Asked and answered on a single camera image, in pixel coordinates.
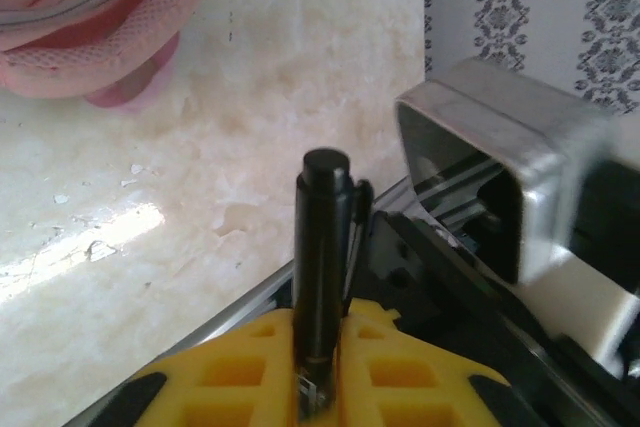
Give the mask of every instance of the pink mesh fabric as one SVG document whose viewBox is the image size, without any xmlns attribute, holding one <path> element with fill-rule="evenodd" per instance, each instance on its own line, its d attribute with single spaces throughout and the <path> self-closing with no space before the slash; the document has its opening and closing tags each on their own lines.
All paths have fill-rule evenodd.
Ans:
<svg viewBox="0 0 640 427">
<path fill-rule="evenodd" d="M 0 53 L 0 85 L 33 98 L 86 95 L 120 80 L 157 52 L 198 0 L 143 0 L 103 41 L 72 49 L 18 48 Z"/>
</svg>

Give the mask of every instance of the marble countertop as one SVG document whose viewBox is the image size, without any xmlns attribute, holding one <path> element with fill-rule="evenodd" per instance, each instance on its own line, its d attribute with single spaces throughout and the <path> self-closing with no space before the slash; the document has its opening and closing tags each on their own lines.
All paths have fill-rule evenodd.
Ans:
<svg viewBox="0 0 640 427">
<path fill-rule="evenodd" d="M 203 0 L 133 114 L 0 93 L 0 425 L 61 425 L 291 258 L 304 152 L 378 191 L 423 0 Z"/>
</svg>

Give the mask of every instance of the yellow plastic part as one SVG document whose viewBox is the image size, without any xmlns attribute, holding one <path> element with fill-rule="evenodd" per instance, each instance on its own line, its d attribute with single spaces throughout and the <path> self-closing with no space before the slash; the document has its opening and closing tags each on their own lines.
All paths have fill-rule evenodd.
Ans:
<svg viewBox="0 0 640 427">
<path fill-rule="evenodd" d="M 310 427 L 499 427 L 467 378 L 495 371 L 398 332 L 396 312 L 354 300 L 343 322 L 338 401 Z M 151 364 L 168 380 L 136 427 L 294 427 L 291 311 L 277 310 Z"/>
</svg>

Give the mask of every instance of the pink cloth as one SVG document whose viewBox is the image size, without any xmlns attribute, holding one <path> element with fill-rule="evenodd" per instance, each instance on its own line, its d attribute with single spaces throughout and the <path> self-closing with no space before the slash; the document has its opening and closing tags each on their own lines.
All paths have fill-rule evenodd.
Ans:
<svg viewBox="0 0 640 427">
<path fill-rule="evenodd" d="M 0 10 L 20 2 L 30 3 L 29 9 L 53 2 L 55 8 L 58 1 L 62 0 L 0 0 Z M 40 98 L 87 95 L 105 89 L 159 51 L 162 57 L 167 48 L 161 47 L 188 20 L 197 1 L 112 0 L 67 24 L 53 28 L 46 21 L 43 26 L 39 21 L 30 24 L 25 31 L 31 37 L 35 32 L 34 38 L 22 32 L 22 40 L 29 39 L 26 43 L 0 52 L 0 86 Z M 105 24 L 109 24 L 106 31 L 96 35 Z M 6 41 L 12 34 L 14 41 L 20 37 L 9 28 L 8 32 L 0 31 L 0 40 Z"/>
</svg>

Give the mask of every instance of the damask wallpaper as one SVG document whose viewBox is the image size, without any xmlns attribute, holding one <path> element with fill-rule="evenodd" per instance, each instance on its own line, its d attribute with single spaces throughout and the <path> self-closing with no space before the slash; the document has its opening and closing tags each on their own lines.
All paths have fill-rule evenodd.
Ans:
<svg viewBox="0 0 640 427">
<path fill-rule="evenodd" d="M 640 113 L 640 0 L 425 0 L 427 76 L 473 55 Z"/>
</svg>

